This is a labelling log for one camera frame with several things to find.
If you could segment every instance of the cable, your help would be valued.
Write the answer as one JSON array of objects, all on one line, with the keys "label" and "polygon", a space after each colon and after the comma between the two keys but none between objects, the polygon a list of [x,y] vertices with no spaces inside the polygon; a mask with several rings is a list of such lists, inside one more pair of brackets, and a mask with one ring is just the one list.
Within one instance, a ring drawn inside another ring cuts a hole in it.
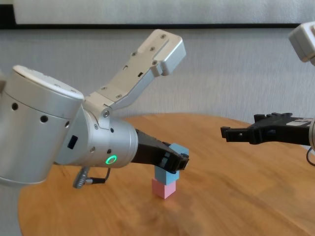
[{"label": "cable", "polygon": [[108,180],[108,178],[109,178],[109,174],[110,174],[110,168],[107,169],[107,174],[106,174],[105,178],[91,177],[90,178],[92,180],[91,184],[105,183]]},{"label": "cable", "polygon": [[309,154],[310,154],[311,151],[312,151],[312,147],[310,147],[310,149],[309,149],[309,150],[307,151],[307,153],[306,153],[306,160],[307,160],[307,162],[308,162],[310,165],[315,166],[315,163],[313,163],[312,161],[310,161]]}]

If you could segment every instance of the round table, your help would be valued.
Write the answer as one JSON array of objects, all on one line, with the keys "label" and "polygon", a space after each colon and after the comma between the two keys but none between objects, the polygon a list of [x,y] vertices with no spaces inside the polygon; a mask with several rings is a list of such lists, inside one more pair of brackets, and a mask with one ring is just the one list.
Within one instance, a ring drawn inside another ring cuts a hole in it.
[{"label": "round table", "polygon": [[[315,168],[306,150],[283,143],[227,143],[227,118],[161,114],[127,118],[162,141],[189,148],[189,164],[166,200],[151,190],[154,167],[112,169],[105,184],[74,189],[79,167],[53,166],[21,191],[24,236],[315,235]],[[104,177],[92,168],[90,176]]]}]

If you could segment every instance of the cube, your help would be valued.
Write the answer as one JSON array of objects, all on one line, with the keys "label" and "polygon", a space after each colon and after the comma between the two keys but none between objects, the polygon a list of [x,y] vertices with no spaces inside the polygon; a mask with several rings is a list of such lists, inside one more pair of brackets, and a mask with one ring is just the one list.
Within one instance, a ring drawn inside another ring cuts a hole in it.
[{"label": "cube", "polygon": [[164,185],[154,178],[152,179],[152,191],[161,198],[166,199],[176,191],[176,181],[169,185]]},{"label": "cube", "polygon": [[180,146],[178,144],[171,144],[169,147],[176,151],[177,153],[189,155],[189,150],[183,146]]},{"label": "cube", "polygon": [[[171,144],[169,147],[177,153],[189,155],[189,150],[183,146],[180,146],[178,144]],[[162,169],[161,167],[155,166],[154,177],[157,181],[163,183],[164,185],[169,185],[170,183],[179,179],[179,171],[177,171],[175,174],[172,174]]]},{"label": "cube", "polygon": [[172,174],[161,167],[154,166],[154,178],[164,185],[169,185],[179,179],[179,171],[177,171],[175,174]]}]

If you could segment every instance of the screw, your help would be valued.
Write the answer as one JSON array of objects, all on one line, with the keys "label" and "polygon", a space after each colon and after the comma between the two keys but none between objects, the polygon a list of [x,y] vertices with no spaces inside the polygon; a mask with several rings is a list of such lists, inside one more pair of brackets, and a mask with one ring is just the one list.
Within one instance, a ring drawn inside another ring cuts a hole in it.
[{"label": "screw", "polygon": [[108,116],[109,116],[109,111],[105,111],[104,114],[103,114],[103,117],[106,118]]}]

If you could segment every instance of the gray wall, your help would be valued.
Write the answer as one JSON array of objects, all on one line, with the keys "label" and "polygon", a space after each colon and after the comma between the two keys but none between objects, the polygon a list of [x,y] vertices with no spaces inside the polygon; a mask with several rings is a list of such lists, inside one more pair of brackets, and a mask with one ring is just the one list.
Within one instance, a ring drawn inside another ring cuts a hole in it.
[{"label": "gray wall", "polygon": [[[189,112],[252,122],[257,113],[313,117],[315,68],[287,39],[291,29],[170,30],[187,57],[157,78],[120,116]],[[53,76],[85,95],[109,81],[151,30],[0,31],[0,68],[15,64]]]}]

